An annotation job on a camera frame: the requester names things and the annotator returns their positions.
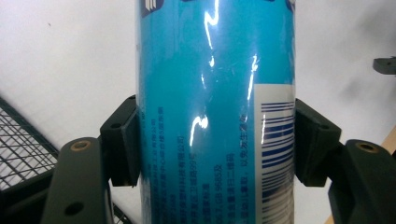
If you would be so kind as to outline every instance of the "aerosol can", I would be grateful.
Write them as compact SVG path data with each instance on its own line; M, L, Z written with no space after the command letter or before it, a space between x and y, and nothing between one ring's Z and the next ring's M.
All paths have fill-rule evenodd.
M293 223L293 2L139 1L144 223Z

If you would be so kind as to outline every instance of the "white wall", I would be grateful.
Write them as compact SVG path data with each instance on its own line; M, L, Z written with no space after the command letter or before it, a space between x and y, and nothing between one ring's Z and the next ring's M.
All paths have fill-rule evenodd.
M396 55L395 8L297 1L297 96L343 129L342 142L380 144L396 124L396 77L372 69L373 58ZM133 93L134 0L0 0L0 95L56 147L99 135ZM327 190L295 191L296 223L324 222ZM139 220L137 189L114 197Z

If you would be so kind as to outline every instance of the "can label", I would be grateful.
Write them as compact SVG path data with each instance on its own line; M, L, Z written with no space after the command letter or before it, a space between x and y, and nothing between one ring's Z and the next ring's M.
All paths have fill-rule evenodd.
M144 222L292 223L292 3L140 9Z

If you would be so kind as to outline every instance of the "blue can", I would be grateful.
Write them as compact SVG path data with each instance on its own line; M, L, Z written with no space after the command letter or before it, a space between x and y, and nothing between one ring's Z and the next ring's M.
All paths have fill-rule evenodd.
M141 0L144 223L292 223L294 4Z

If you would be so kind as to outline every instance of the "barcode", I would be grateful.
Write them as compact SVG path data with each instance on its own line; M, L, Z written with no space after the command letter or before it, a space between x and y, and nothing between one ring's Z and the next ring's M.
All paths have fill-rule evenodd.
M290 85L255 88L255 175L261 181L256 185L257 223L292 223L293 89Z

